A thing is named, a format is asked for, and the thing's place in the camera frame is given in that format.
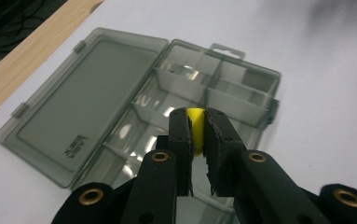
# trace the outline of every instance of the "box handle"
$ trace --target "box handle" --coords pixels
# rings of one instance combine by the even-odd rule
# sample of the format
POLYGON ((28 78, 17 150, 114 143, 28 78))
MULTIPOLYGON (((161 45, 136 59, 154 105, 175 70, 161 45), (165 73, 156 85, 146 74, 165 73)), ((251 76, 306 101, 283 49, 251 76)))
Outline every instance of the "box handle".
POLYGON ((218 53, 222 53, 229 57, 240 59, 240 60, 243 60, 245 57, 244 52, 233 49, 233 48, 229 48, 229 47, 226 47, 226 46, 223 46, 220 44, 213 43, 213 44, 211 44, 210 49, 213 51, 216 51, 218 53))

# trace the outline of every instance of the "dark floor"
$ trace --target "dark floor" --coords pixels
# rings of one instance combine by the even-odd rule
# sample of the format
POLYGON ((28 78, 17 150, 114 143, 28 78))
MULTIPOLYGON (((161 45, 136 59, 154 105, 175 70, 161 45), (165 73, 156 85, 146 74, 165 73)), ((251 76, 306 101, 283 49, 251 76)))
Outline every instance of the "dark floor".
POLYGON ((0 59, 67 0, 0 0, 0 59))

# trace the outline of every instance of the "plastic storage box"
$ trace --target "plastic storage box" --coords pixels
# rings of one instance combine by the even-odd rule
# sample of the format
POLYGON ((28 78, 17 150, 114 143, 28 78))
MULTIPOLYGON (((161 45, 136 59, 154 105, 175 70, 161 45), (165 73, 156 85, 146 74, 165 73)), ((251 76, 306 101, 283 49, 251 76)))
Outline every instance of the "plastic storage box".
MULTIPOLYGON (((136 176, 157 136, 168 134, 174 108, 224 111, 255 149, 276 113, 279 82, 275 71, 212 49, 96 29, 12 113, 0 143, 61 187, 116 188, 136 176)), ((207 172, 205 159, 195 158, 195 199, 178 198, 177 223, 237 222, 232 199, 211 196, 207 172)))

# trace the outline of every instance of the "gray plastic lid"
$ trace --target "gray plastic lid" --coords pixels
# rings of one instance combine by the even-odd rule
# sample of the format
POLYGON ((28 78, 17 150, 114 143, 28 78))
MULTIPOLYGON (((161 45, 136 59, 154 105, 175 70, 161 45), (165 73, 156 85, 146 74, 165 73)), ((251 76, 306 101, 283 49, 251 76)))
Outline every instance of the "gray plastic lid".
POLYGON ((155 37, 94 30, 12 114, 0 130, 0 143, 68 187, 167 44, 155 37))

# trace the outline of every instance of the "wooden plank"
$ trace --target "wooden plank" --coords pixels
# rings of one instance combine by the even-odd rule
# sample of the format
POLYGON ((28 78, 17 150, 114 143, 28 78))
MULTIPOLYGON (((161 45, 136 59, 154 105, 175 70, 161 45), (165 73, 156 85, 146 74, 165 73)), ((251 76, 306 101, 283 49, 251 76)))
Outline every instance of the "wooden plank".
POLYGON ((0 62, 0 104, 100 5, 69 0, 0 62))

